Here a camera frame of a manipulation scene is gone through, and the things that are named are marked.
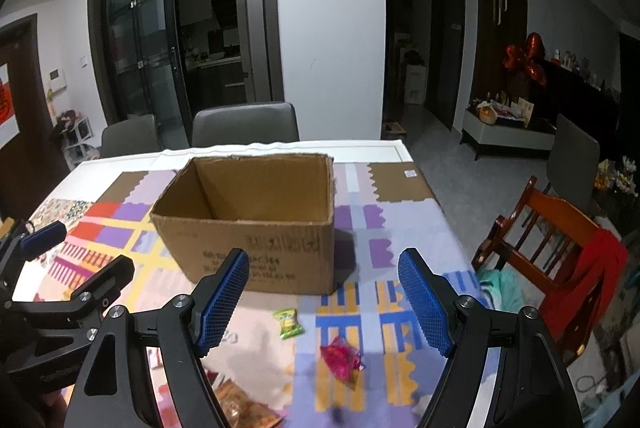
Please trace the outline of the orange snack bag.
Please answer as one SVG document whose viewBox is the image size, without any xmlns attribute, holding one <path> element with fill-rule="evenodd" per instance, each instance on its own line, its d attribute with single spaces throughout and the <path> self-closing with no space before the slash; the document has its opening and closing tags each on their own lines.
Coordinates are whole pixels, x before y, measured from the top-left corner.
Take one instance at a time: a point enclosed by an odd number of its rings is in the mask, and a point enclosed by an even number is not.
<svg viewBox="0 0 640 428">
<path fill-rule="evenodd" d="M 266 404 L 252 400 L 231 379 L 214 390 L 216 399 L 231 428 L 272 428 L 280 425 L 282 417 Z"/>
</svg>

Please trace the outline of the brown cardboard box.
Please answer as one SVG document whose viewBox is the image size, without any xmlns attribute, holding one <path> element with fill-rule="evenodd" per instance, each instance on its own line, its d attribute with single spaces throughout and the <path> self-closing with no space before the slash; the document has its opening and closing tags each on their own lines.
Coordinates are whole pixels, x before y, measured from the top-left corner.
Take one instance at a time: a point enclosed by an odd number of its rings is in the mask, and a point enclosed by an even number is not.
<svg viewBox="0 0 640 428">
<path fill-rule="evenodd" d="M 238 248 L 250 258 L 247 290 L 329 295 L 334 194 L 327 155 L 194 157 L 150 218 L 192 283 L 215 273 Z"/>
</svg>

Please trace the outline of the black sliding glass door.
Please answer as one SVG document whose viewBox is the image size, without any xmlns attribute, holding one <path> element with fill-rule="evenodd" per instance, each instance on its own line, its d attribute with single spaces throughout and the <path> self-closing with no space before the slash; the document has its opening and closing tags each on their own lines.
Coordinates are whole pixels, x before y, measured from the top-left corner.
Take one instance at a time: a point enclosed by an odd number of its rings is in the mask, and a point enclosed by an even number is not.
<svg viewBox="0 0 640 428">
<path fill-rule="evenodd" d="M 152 116 L 160 143 L 190 144 L 201 110 L 284 97 L 277 0 L 88 0 L 108 123 Z"/>
</svg>

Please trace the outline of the red heart balloons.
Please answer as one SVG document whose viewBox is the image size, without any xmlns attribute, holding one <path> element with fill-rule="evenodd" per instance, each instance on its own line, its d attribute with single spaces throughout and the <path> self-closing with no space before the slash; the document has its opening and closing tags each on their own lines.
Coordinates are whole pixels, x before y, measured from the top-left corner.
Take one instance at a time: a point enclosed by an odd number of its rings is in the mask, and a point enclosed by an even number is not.
<svg viewBox="0 0 640 428">
<path fill-rule="evenodd" d="M 546 84 L 544 75 L 544 42 L 539 33 L 529 33 L 524 47 L 510 44 L 504 50 L 502 65 L 509 71 L 523 71 L 539 85 Z"/>
</svg>

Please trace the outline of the grey chair left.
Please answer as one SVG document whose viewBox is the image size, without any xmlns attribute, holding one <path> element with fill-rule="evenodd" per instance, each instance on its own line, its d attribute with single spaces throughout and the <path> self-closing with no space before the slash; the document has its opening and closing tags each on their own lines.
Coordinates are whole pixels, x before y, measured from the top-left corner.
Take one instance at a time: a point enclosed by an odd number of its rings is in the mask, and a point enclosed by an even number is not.
<svg viewBox="0 0 640 428">
<path fill-rule="evenodd" d="M 117 122 L 102 131 L 101 158 L 158 153 L 161 150 L 153 115 Z"/>
</svg>

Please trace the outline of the green durian candy packet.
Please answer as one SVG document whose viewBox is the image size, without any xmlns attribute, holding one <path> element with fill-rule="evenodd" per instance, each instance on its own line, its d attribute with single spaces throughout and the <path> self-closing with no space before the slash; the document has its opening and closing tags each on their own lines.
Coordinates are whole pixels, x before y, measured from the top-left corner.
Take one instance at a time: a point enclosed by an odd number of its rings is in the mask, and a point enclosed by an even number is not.
<svg viewBox="0 0 640 428">
<path fill-rule="evenodd" d="M 273 317 L 279 323 L 279 336 L 282 340 L 299 336 L 305 331 L 303 325 L 299 323 L 295 307 L 274 312 Z"/>
</svg>

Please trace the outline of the red wooden chair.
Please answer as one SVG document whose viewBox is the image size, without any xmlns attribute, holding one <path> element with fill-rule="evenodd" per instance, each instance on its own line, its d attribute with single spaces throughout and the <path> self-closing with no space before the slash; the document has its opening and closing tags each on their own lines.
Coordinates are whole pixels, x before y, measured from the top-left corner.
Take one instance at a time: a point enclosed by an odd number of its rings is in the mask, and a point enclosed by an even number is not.
<svg viewBox="0 0 640 428">
<path fill-rule="evenodd" d="M 531 177 L 513 211 L 495 219 L 472 266 L 480 270 L 495 259 L 496 270 L 511 266 L 542 293 L 538 312 L 570 365 L 608 310 L 628 251 L 611 231 L 536 183 Z"/>
</svg>

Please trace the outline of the red fu door poster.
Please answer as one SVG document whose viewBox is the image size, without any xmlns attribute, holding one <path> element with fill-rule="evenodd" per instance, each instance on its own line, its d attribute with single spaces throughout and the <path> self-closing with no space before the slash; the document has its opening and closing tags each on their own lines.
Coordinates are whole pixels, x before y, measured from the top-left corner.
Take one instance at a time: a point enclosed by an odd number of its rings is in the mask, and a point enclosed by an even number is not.
<svg viewBox="0 0 640 428">
<path fill-rule="evenodd" d="M 9 65 L 0 66 L 0 147 L 8 145 L 20 133 L 11 91 Z"/>
</svg>

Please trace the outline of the teal cloth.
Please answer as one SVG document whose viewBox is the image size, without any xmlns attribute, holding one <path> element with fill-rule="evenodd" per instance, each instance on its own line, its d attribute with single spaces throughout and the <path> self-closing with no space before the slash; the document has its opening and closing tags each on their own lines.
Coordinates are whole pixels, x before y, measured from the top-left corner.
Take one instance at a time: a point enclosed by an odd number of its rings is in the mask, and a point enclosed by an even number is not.
<svg viewBox="0 0 640 428">
<path fill-rule="evenodd" d="M 512 269 L 482 269 L 477 279 L 483 298 L 494 310 L 518 313 L 524 307 L 518 273 Z"/>
</svg>

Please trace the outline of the white shoe rack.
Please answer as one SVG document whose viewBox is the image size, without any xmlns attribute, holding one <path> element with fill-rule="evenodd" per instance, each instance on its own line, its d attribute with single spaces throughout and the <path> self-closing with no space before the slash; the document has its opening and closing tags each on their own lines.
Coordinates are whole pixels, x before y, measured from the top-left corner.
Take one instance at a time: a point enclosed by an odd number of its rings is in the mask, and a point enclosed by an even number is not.
<svg viewBox="0 0 640 428">
<path fill-rule="evenodd" d="M 51 140 L 61 149 L 70 171 L 100 157 L 100 148 L 90 144 L 93 137 L 90 121 L 83 114 L 70 109 L 55 118 Z"/>
</svg>

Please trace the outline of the grey chair middle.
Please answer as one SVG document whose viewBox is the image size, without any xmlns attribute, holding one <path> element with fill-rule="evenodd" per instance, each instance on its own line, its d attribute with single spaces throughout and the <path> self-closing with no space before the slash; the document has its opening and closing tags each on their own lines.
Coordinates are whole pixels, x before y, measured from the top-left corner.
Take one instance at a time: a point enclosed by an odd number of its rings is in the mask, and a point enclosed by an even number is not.
<svg viewBox="0 0 640 428">
<path fill-rule="evenodd" d="M 298 140 L 295 108 L 290 102 L 214 107 L 201 110 L 193 121 L 193 147 L 293 143 Z"/>
</svg>

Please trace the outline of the white low cabinet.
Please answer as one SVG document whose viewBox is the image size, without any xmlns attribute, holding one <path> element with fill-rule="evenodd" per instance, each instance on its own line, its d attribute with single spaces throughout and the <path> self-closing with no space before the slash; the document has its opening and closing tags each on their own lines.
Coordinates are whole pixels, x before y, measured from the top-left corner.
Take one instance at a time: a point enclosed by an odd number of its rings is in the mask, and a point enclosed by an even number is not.
<svg viewBox="0 0 640 428">
<path fill-rule="evenodd" d="M 483 157 L 546 159 L 554 143 L 553 133 L 499 123 L 488 125 L 472 111 L 461 108 L 454 117 L 454 127 L 461 133 L 460 144 L 473 149 L 475 160 Z"/>
</svg>

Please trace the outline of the magenta crinkled candy wrapper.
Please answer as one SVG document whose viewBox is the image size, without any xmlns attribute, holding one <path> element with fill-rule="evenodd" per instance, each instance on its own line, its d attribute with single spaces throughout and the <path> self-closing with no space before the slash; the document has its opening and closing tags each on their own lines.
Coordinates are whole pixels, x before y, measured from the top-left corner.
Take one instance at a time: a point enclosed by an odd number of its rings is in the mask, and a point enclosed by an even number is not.
<svg viewBox="0 0 640 428">
<path fill-rule="evenodd" d="M 321 346 L 320 356 L 330 373 L 341 382 L 353 384 L 356 375 L 364 368 L 360 351 L 341 336 Z"/>
</svg>

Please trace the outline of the colourful patterned table mat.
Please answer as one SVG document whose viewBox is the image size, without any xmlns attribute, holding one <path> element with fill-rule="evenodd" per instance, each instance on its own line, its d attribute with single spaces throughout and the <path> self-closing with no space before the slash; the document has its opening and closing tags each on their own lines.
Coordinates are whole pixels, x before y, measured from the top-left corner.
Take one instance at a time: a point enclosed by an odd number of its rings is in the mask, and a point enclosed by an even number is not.
<svg viewBox="0 0 640 428">
<path fill-rule="evenodd" d="M 323 296 L 247 292 L 221 346 L 205 364 L 280 414 L 287 427 L 413 427 L 435 390 L 444 359 L 425 341 L 397 278 L 402 249 L 420 251 L 457 292 L 477 296 L 476 276 L 434 199 L 382 198 L 378 165 L 339 163 L 335 180 L 336 290 Z M 133 311 L 156 309 L 190 281 L 171 258 L 150 211 L 173 169 L 93 163 L 78 169 L 32 215 L 35 226 L 64 222 L 64 243 L 26 264 L 18 300 L 63 300 L 116 255 L 134 260 L 122 294 Z M 295 307 L 304 332 L 282 340 L 273 313 Z M 336 336 L 364 364 L 341 382 L 320 356 Z"/>
</svg>

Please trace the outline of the dark grey chair right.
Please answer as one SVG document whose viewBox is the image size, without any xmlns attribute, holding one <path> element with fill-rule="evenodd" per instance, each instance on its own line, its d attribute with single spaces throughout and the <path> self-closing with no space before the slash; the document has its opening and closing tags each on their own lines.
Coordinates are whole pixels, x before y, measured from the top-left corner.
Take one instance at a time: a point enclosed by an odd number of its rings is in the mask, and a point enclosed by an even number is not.
<svg viewBox="0 0 640 428">
<path fill-rule="evenodd" d="M 587 212 L 598 171 L 600 146 L 596 139 L 563 115 L 558 116 L 544 193 L 550 189 L 582 212 Z"/>
</svg>

